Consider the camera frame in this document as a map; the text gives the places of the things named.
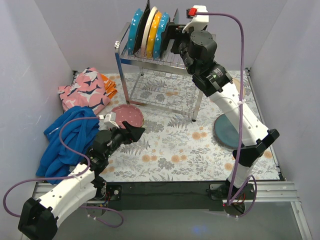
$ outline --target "floral mat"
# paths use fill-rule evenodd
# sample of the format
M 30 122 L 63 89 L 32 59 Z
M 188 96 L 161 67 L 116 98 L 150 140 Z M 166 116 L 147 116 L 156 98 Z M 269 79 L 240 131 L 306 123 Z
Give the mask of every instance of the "floral mat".
M 230 74 L 240 81 L 240 71 L 230 71 Z M 129 95 L 138 75 L 138 73 L 125 74 Z M 106 74 L 106 76 L 116 81 L 118 93 L 99 115 L 126 103 L 120 76 L 116 74 Z M 186 93 L 194 88 L 190 82 L 180 82 L 183 87 L 179 89 L 184 89 Z M 260 119 L 246 76 L 244 87 L 246 103 Z M 138 95 L 145 100 L 154 96 L 159 104 L 170 102 L 170 98 L 175 98 L 174 104 L 179 104 L 176 94 L 165 94 L 161 91 L 154 93 L 154 90 L 140 87 Z M 181 97 L 182 105 L 185 104 L 184 98 Z M 100 174 L 106 181 L 205 181 L 225 180 L 229 176 L 235 162 L 232 150 L 217 142 L 213 135 L 214 122 L 223 112 L 206 96 L 203 96 L 196 122 L 192 122 L 190 117 L 185 115 L 144 106 L 137 107 L 144 116 L 145 132 L 139 142 L 122 145 L 109 158 L 109 165 Z M 102 122 L 100 129 L 105 129 Z M 279 179 L 270 149 L 265 151 L 252 173 L 260 180 Z

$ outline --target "pink plate with white dots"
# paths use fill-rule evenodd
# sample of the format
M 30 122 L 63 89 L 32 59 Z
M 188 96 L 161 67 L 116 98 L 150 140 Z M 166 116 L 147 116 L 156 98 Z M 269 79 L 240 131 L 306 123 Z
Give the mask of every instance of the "pink plate with white dots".
M 139 108 L 130 104 L 123 104 L 111 110 L 115 113 L 115 122 L 124 129 L 123 121 L 127 121 L 134 127 L 141 127 L 144 124 L 144 116 Z

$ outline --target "blue plate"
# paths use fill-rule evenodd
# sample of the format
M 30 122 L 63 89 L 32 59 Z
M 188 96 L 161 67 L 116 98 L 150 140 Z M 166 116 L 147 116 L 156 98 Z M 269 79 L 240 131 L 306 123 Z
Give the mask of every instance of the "blue plate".
M 163 33 L 166 30 L 167 23 L 170 21 L 170 16 L 167 12 L 165 12 L 161 20 L 159 22 L 158 30 L 156 31 L 155 35 L 155 42 L 154 42 L 154 47 L 153 47 L 153 59 L 159 58 L 160 54 L 160 47 L 161 47 L 161 33 Z
M 225 114 L 220 115 L 214 122 L 214 133 L 220 143 L 230 149 L 236 149 L 239 142 L 239 133 Z
M 129 31 L 129 37 L 128 37 L 128 43 L 127 43 L 127 50 L 128 50 L 128 55 L 132 55 L 134 53 L 134 47 L 135 47 L 135 42 L 137 38 L 137 32 L 138 32 L 138 26 L 140 19 L 143 15 L 143 11 L 139 8 L 131 21 L 130 25 L 130 31 Z

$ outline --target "metal dish rack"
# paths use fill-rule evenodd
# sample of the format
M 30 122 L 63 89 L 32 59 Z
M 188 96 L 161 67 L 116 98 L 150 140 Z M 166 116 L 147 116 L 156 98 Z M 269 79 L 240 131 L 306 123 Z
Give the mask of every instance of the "metal dish rack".
M 140 52 L 135 56 L 129 56 L 127 43 L 122 45 L 129 29 L 130 22 L 127 22 L 114 45 L 116 63 L 127 104 L 186 115 L 195 122 L 203 93 L 193 84 L 192 77 L 187 73 L 181 57 L 170 51 L 167 51 L 159 60 L 139 57 Z M 139 67 L 140 73 L 130 95 L 122 64 Z M 143 95 L 143 91 L 148 91 L 147 96 Z

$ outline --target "red connector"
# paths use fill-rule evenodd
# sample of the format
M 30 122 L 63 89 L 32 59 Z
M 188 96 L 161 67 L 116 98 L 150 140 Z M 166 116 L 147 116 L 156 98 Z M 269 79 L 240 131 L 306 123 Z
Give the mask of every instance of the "red connector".
M 189 16 L 194 17 L 196 15 L 196 13 L 197 13 L 196 8 L 194 8 L 194 7 L 190 8 Z

